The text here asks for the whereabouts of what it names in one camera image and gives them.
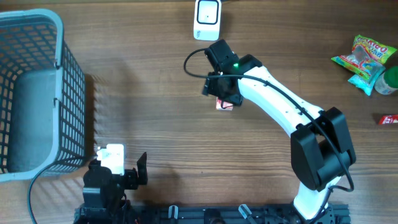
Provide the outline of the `green lid small jar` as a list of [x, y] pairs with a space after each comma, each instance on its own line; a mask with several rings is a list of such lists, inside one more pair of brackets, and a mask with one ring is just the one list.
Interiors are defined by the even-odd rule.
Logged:
[[374, 89], [382, 95], [390, 95], [398, 89], [397, 66], [383, 72], [376, 80]]

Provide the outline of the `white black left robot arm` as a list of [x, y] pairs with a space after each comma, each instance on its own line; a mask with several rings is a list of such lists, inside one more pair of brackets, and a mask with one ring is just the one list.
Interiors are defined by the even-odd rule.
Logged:
[[124, 174], [113, 174], [111, 169], [103, 167], [101, 162], [93, 160], [83, 176], [84, 203], [75, 210], [74, 223], [130, 223], [140, 224], [139, 212], [126, 198], [126, 190], [136, 190], [146, 185], [147, 154], [143, 153], [137, 161], [137, 167], [126, 169]]

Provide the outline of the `small red white box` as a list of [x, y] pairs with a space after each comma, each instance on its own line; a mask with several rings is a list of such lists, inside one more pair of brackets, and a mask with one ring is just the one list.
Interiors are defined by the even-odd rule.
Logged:
[[216, 109], [219, 111], [231, 111], [233, 109], [233, 104], [216, 98]]

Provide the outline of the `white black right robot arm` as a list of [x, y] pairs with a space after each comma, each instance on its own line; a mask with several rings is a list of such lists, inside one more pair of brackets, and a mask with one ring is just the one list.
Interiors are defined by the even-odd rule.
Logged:
[[290, 138], [291, 166], [300, 181], [294, 209], [307, 223], [319, 221], [334, 190], [354, 189], [349, 167], [356, 154], [344, 114], [301, 99], [254, 56], [238, 57], [225, 40], [203, 51], [213, 67], [206, 76], [204, 95], [235, 106], [247, 99], [282, 127]]

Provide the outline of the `red Nescafe coffee stick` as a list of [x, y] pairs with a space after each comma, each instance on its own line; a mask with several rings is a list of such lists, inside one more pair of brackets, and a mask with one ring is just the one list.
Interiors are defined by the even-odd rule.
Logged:
[[379, 120], [379, 125], [381, 124], [394, 124], [398, 123], [398, 115], [385, 115], [382, 116], [381, 119]]

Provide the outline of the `Haribo gummy candy bag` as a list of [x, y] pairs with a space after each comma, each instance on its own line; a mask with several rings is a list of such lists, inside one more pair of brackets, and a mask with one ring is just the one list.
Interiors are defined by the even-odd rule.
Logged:
[[396, 52], [395, 47], [357, 35], [353, 41], [351, 54], [332, 57], [331, 60], [359, 75], [364, 80], [369, 80]]

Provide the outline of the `light blue tissue pack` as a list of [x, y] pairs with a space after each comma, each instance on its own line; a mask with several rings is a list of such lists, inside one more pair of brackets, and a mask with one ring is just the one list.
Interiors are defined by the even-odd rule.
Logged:
[[364, 91], [366, 95], [370, 96], [373, 91], [374, 84], [377, 78], [379, 78], [379, 76], [385, 71], [385, 69], [386, 69], [385, 67], [381, 67], [381, 69], [376, 72], [375, 76], [373, 76], [369, 80], [364, 80], [359, 75], [353, 75], [348, 80], [348, 82], [354, 85], [356, 88], [359, 88], [362, 91]]

